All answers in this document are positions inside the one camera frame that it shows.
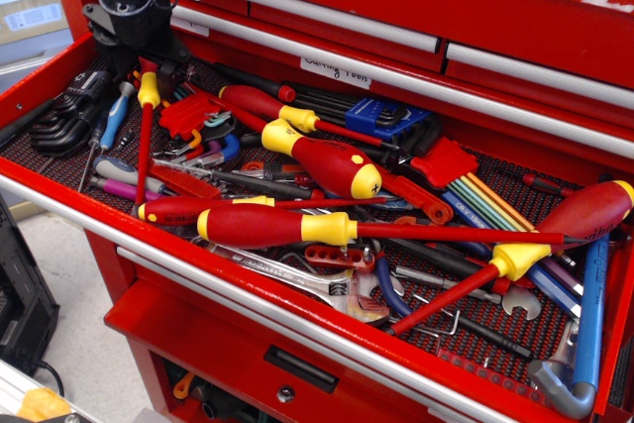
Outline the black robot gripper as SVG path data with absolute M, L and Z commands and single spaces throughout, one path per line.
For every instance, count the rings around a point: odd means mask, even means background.
M 187 79 L 188 48 L 176 37 L 170 21 L 178 0 L 97 0 L 86 4 L 95 39 L 106 47 L 103 53 L 114 77 L 125 79 L 138 64 L 138 54 L 160 63 L 158 92 L 172 97 L 175 88 Z

